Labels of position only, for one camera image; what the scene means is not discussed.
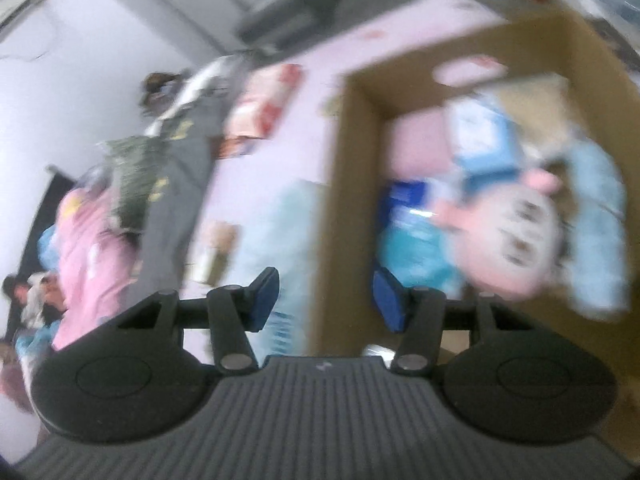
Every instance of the cardboard box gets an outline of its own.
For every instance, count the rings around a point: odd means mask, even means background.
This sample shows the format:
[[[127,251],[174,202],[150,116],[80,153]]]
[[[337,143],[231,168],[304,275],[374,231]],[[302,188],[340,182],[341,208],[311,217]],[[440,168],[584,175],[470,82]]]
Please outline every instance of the cardboard box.
[[[367,344],[396,344],[371,295],[372,263],[378,243],[375,219],[388,143],[385,123],[469,92],[471,86],[451,88],[436,83],[432,73],[443,62],[478,54],[495,57],[506,65],[507,78],[556,72],[570,81],[575,105],[590,135],[615,158],[622,172],[628,193],[630,257],[633,262],[639,261],[638,90],[623,65],[580,16],[568,10],[548,10],[409,52],[348,76],[321,235],[310,354],[358,355]],[[634,279],[632,313],[617,324],[583,319],[551,296],[520,303],[518,307],[606,362],[620,378],[625,409],[635,413],[640,406],[639,300],[640,282]],[[628,417],[618,418],[628,421]],[[627,456],[640,456],[640,447],[632,444],[632,435],[621,433],[626,431],[621,425],[607,431],[607,438]]]

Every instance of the plush toy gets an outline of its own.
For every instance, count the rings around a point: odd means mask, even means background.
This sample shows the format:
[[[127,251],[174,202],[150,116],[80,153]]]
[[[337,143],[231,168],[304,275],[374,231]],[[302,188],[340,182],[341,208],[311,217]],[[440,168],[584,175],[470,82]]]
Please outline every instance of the plush toy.
[[[472,285],[506,300],[531,297],[550,277],[561,242],[557,177],[543,170],[483,189],[465,206],[437,201],[434,224],[454,230],[454,262]]]

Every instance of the plush toy ear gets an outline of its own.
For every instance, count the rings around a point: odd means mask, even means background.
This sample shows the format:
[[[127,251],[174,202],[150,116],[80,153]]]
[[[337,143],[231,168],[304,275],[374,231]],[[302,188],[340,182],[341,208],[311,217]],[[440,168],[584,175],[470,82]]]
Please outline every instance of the plush toy ear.
[[[553,173],[536,168],[520,176],[520,182],[543,195],[553,195],[562,187],[562,181]]]
[[[468,212],[449,200],[438,199],[431,207],[431,222],[441,229],[465,229]]]

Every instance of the black headboard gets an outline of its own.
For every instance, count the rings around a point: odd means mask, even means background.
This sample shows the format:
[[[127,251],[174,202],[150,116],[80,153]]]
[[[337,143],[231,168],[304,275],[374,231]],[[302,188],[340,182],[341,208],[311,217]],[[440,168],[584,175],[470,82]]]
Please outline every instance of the black headboard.
[[[57,168],[49,166],[47,167],[47,171],[52,173],[53,177],[33,218],[31,231],[29,232],[27,243],[22,253],[22,260],[18,268],[18,275],[24,279],[31,276],[34,272],[41,272],[43,270],[38,259],[38,239],[44,229],[52,226],[56,222],[56,212],[58,211],[60,201],[75,185],[75,181],[63,173],[60,173]],[[5,338],[8,340],[14,338],[14,333],[19,327],[20,307],[12,303],[9,309]]]

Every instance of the plush toy face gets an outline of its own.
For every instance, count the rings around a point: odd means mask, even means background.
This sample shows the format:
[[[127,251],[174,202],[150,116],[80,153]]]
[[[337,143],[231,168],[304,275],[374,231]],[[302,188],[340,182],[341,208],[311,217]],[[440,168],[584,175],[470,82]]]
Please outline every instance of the plush toy face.
[[[546,281],[560,243],[551,200],[520,183],[499,184],[467,208],[449,209],[456,265],[469,282],[506,300],[532,296]]]

